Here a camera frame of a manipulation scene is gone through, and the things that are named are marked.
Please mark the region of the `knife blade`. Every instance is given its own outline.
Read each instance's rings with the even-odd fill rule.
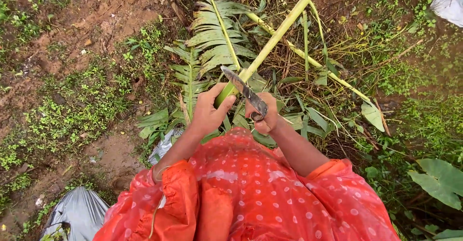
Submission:
[[[262,121],[269,110],[267,104],[258,95],[256,95],[235,72],[225,66],[221,66],[220,69],[223,71],[228,80],[236,87],[236,89],[238,89],[238,91],[243,94],[249,103],[258,111],[258,113],[251,113],[251,119],[256,122]]]

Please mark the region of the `white plastic bag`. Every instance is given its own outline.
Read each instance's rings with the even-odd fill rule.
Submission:
[[[433,0],[431,9],[441,18],[463,27],[463,0]]]

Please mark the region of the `hand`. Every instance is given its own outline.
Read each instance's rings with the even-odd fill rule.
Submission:
[[[262,121],[254,123],[254,127],[261,134],[269,134],[276,128],[278,122],[276,99],[268,92],[257,93],[257,95],[269,106],[269,110]],[[252,112],[257,112],[257,109],[246,100],[245,117],[250,117]]]
[[[217,83],[209,91],[199,94],[193,120],[190,124],[190,127],[195,128],[198,133],[206,136],[216,130],[222,124],[228,110],[233,106],[236,100],[234,95],[227,96],[218,109],[214,108],[215,98],[226,85],[227,83]]]

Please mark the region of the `plastic bag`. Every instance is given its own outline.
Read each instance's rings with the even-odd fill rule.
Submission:
[[[172,137],[179,137],[182,134],[183,130],[173,129],[169,131],[165,136],[164,140],[159,141],[157,146],[151,152],[151,155],[148,157],[148,161],[155,165],[157,163],[155,155],[159,155],[159,158],[162,158],[164,154],[172,147]]]
[[[77,187],[55,206],[40,240],[49,240],[52,235],[69,241],[91,241],[103,225],[108,208],[95,191]],[[70,225],[68,234],[63,226],[66,223]]]
[[[463,27],[463,0],[433,0],[431,9],[439,17]]]

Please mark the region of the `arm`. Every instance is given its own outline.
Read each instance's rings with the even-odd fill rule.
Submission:
[[[272,95],[266,92],[258,95],[269,106],[269,111],[263,121],[254,124],[256,130],[261,134],[269,134],[275,140],[288,163],[299,175],[306,177],[330,161],[278,115],[276,100]],[[246,117],[255,111],[257,110],[246,101]]]
[[[160,181],[162,172],[182,159],[189,159],[201,140],[216,130],[225,119],[225,115],[236,100],[235,96],[228,96],[218,107],[214,108],[214,100],[227,83],[218,83],[211,90],[200,93],[194,109],[191,124],[172,145],[161,160],[154,166],[153,180]]]

